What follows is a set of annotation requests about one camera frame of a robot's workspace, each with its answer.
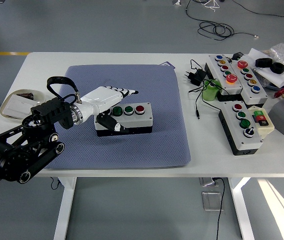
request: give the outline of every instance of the red button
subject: red button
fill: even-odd
[[[251,75],[250,73],[246,74],[244,77],[246,80],[250,80],[253,78],[253,75]]]
[[[136,114],[141,115],[145,112],[145,108],[143,106],[139,105],[135,108],[135,112],[136,112]]]
[[[230,84],[233,84],[234,82],[236,82],[237,81],[237,76],[235,75],[235,74],[228,74],[227,76],[226,76],[226,81],[228,82],[228,83],[230,83]]]
[[[244,68],[247,68],[248,67],[248,63],[241,60],[241,61],[238,61],[237,62],[237,67],[240,68],[240,69],[244,69]]]
[[[227,70],[228,70],[228,66],[226,66],[226,65],[221,66],[221,71],[222,72],[225,72]]]
[[[255,119],[256,119],[256,122],[265,121],[266,117],[264,115],[259,115],[259,116],[256,116]]]
[[[240,105],[240,104],[235,104],[234,106],[233,106],[233,110],[234,111],[236,111],[236,112],[239,112],[240,110],[242,110],[242,105]]]

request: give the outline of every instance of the power adapter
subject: power adapter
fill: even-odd
[[[196,86],[199,86],[207,75],[206,72],[202,69],[197,69],[195,73],[188,71],[187,73],[188,76],[187,75],[185,76],[191,81],[192,84]]]

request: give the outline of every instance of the gray padded mat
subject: gray padded mat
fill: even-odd
[[[94,116],[69,130],[55,125],[65,151],[46,168],[126,169],[184,166],[190,161],[175,72],[162,65],[79,65],[67,70],[81,95],[99,86],[134,89],[121,103],[150,102],[153,132],[98,137]],[[61,96],[72,93],[63,85]]]

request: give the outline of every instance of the selector knob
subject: selector knob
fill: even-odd
[[[254,136],[254,130],[253,129],[254,129],[254,127],[245,129],[244,130],[245,137],[252,138]]]

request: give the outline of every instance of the wire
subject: wire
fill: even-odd
[[[228,25],[226,23],[218,23],[218,22],[215,22],[215,21],[203,20],[203,19],[199,19],[199,18],[195,18],[195,17],[190,16],[187,12],[190,2],[191,2],[191,0],[189,0],[189,2],[187,4],[185,12],[186,12],[186,15],[189,18],[197,20],[197,21],[201,21],[200,27],[199,27],[199,29],[197,29],[197,32],[198,32],[199,35],[206,37],[206,38],[209,38],[209,39],[212,39],[212,40],[216,40],[216,41],[223,41],[223,40],[228,39],[228,38],[230,38],[230,37],[232,37],[236,34],[246,34],[246,35],[251,35],[251,36],[254,36],[255,38],[258,38],[257,35],[251,34],[251,33],[248,33],[248,32],[235,32],[235,30],[230,25]]]
[[[196,70],[197,70],[197,67],[193,67],[192,61],[193,61],[194,63],[196,63],[196,64],[201,68],[201,70],[203,70],[202,66],[200,66],[194,59],[191,59],[191,69],[196,69]]]
[[[57,180],[57,186],[56,186],[56,188],[53,188],[53,183],[54,183],[54,178],[52,178],[51,176],[50,176],[50,178],[52,179],[52,182],[51,182],[51,188],[52,188],[52,190],[56,190],[57,188],[58,188],[58,186],[60,185],[60,180],[58,179]]]
[[[234,1],[234,0],[232,0],[232,1],[233,1],[234,3],[236,3],[236,4],[238,4],[239,6],[241,6],[243,9],[245,9],[245,10],[251,12],[251,13],[254,13],[254,14],[266,15],[266,16],[276,16],[276,17],[284,18],[284,16],[282,16],[282,15],[255,12],[255,11],[252,11],[252,10],[247,9],[246,7],[244,7],[243,5],[241,5],[240,3],[238,3],[238,2],[236,2],[236,1]]]
[[[217,89],[219,89],[219,90],[224,90],[228,95],[230,95],[228,91],[226,91],[226,90],[223,89],[221,86],[219,86],[219,85],[217,85],[217,84],[214,84],[214,83],[212,82],[213,80],[216,80],[216,79],[212,79],[212,80],[210,80],[210,79],[204,79],[204,80],[206,80],[208,83],[205,84],[204,81],[203,81],[203,85],[202,85],[202,86],[197,87],[197,88],[195,88],[195,89],[192,89],[192,90],[189,90],[189,91],[188,91],[188,93],[198,93],[198,92],[200,92],[200,94],[198,94],[198,96],[197,96],[197,98],[196,98],[196,100],[195,100],[196,116],[197,116],[198,119],[200,119],[200,114],[199,114],[199,111],[198,111],[198,108],[197,108],[197,100],[198,100],[198,98],[199,98],[201,95],[202,95],[202,101],[203,101],[204,103],[206,103],[207,105],[209,105],[209,106],[211,106],[211,107],[213,107],[213,108],[215,108],[215,109],[217,109],[217,110],[221,110],[220,108],[209,104],[208,102],[204,101],[204,99],[203,99],[203,91],[205,91],[205,90],[207,89],[207,86],[208,86],[209,84],[213,84]]]
[[[222,194],[222,199],[221,199],[221,208],[220,208],[220,214],[218,215],[218,220],[217,220],[217,233],[216,233],[216,240],[218,240],[218,231],[219,231],[219,226],[220,226],[220,218],[221,218],[221,213],[222,213],[222,206],[223,206],[223,198],[224,198],[224,193],[225,193],[225,182],[221,177],[213,177],[213,180],[222,180],[223,181],[223,194]]]

